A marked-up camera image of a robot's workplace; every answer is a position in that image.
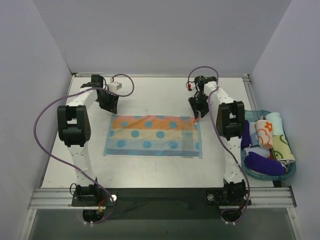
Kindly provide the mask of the orange flower pattern towel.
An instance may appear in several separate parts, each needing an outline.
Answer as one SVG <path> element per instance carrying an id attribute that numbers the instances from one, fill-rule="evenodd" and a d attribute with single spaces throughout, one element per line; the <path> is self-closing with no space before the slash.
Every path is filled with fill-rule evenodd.
<path id="1" fill-rule="evenodd" d="M 255 122 L 258 144 L 261 148 L 271 149 L 273 147 L 273 125 L 265 119 Z"/>

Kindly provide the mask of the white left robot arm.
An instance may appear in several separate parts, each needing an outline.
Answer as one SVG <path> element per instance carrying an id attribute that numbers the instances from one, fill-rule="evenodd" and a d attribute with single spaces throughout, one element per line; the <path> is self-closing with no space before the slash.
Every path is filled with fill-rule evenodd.
<path id="1" fill-rule="evenodd" d="M 119 100 L 116 94 L 121 88 L 122 84 L 113 78 L 106 82 L 101 75 L 93 74 L 90 82 L 81 86 L 84 93 L 57 108 L 58 136 L 76 166 L 76 184 L 72 195 L 75 200 L 85 201 L 90 206 L 97 205 L 104 194 L 96 184 L 98 180 L 89 156 L 88 142 L 92 131 L 88 109 L 97 102 L 101 109 L 116 114 Z"/>

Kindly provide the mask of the blue orange patterned towel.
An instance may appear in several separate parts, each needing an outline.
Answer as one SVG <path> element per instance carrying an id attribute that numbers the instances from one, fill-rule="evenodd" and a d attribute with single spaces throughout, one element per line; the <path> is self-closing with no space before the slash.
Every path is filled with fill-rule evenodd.
<path id="1" fill-rule="evenodd" d="M 192 116 L 114 115 L 103 154 L 201 159 L 200 124 Z"/>

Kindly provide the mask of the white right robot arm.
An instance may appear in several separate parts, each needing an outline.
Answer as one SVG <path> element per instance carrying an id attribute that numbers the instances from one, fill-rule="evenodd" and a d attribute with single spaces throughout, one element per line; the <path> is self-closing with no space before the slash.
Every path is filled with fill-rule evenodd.
<path id="1" fill-rule="evenodd" d="M 193 81 L 196 92 L 188 102 L 194 119 L 209 114 L 213 129 L 224 148 L 225 172 L 223 187 L 208 195 L 209 201 L 234 205 L 245 199 L 246 179 L 241 166 L 241 141 L 245 130 L 245 105 L 230 97 L 214 76 L 197 76 Z"/>

